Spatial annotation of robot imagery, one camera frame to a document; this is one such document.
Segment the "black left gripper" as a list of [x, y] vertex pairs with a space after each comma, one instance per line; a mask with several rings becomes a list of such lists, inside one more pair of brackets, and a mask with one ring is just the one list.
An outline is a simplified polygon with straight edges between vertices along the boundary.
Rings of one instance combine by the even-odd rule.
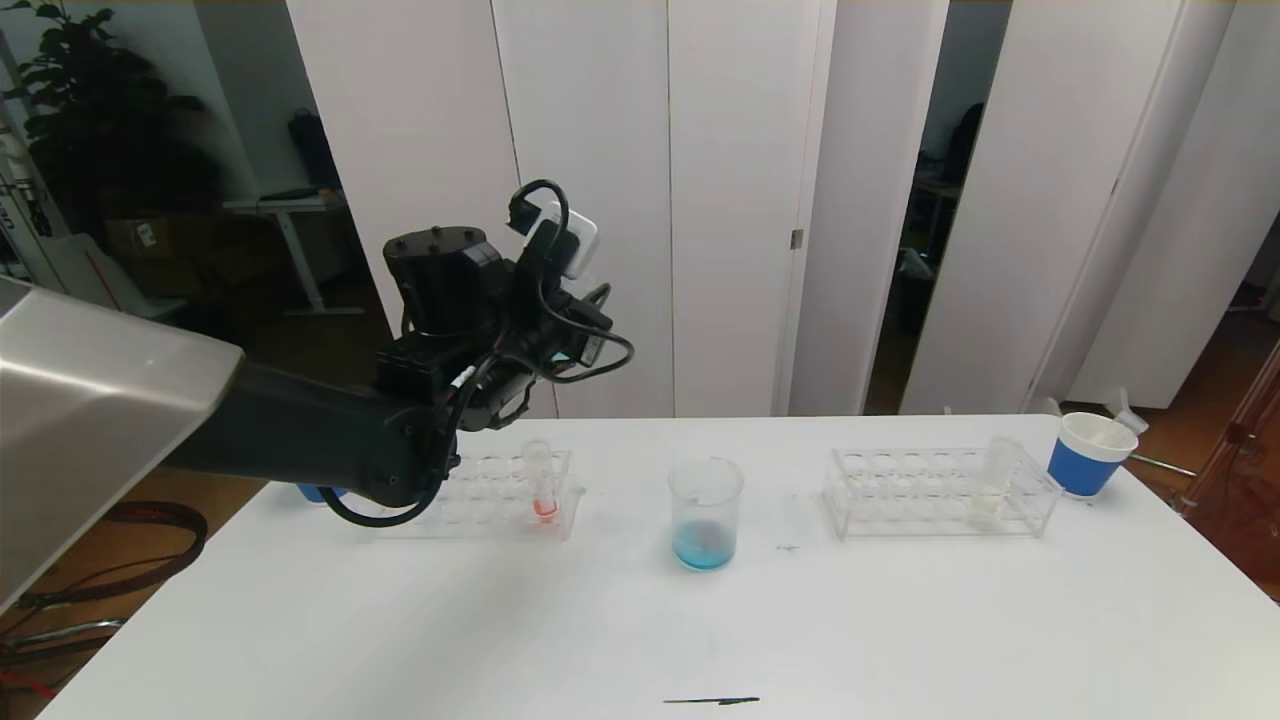
[[611, 292], [612, 284], [605, 282], [582, 297], [550, 295], [547, 299], [550, 343], [544, 351], [545, 361], [588, 368], [595, 364], [604, 343], [602, 333], [611, 332], [613, 325], [613, 320], [603, 313]]

